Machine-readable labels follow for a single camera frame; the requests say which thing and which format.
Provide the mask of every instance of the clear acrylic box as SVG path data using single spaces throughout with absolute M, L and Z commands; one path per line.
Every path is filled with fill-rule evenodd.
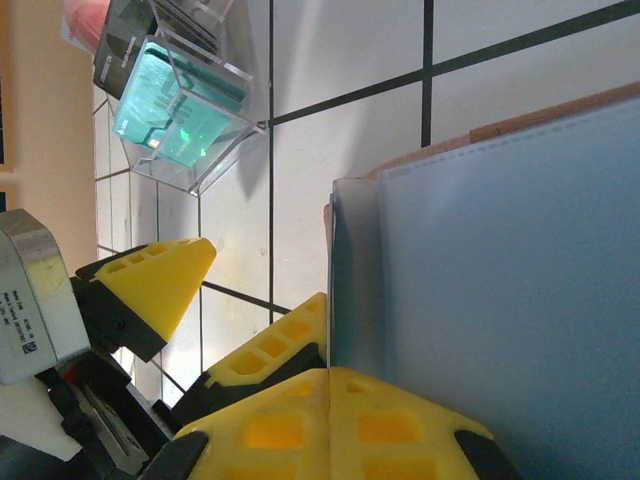
M 227 31 L 229 17 L 240 18 L 234 6 L 241 2 L 181 2 L 183 10 L 214 35 L 215 54 L 176 34 L 166 21 L 162 2 L 148 2 L 158 23 L 155 41 L 166 49 L 175 77 L 173 94 L 162 100 L 171 122 L 160 138 L 152 137 L 144 146 L 125 140 L 125 150 L 132 171 L 199 196 L 264 138 L 262 92 L 254 75 L 230 62 L 255 65 L 255 59 L 248 58 L 254 53 L 247 49 L 246 39 L 233 41 L 237 34 Z M 211 88 L 203 90 L 202 79 L 215 95 Z

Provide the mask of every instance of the beige wall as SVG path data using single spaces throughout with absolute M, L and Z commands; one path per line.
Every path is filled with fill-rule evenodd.
M 16 184 L 71 272 L 96 258 L 91 57 L 60 37 L 62 0 L 8 1 L 15 171 L 0 182 Z

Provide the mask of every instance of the teal object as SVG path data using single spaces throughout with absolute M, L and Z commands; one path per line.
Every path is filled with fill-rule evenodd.
M 184 56 L 172 54 L 172 58 L 184 86 L 231 112 L 240 110 L 246 95 L 242 88 L 189 62 Z M 154 149 L 175 123 L 160 154 L 174 163 L 192 167 L 226 130 L 231 118 L 184 94 L 179 94 L 169 108 L 178 91 L 167 50 L 153 37 L 147 38 L 115 113 L 113 131 L 133 143 Z

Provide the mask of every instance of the barcode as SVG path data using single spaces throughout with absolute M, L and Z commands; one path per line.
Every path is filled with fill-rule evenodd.
M 31 352 L 35 352 L 36 350 L 38 350 L 38 346 L 36 345 L 36 342 L 25 343 L 22 346 L 22 351 L 24 352 L 25 355 Z

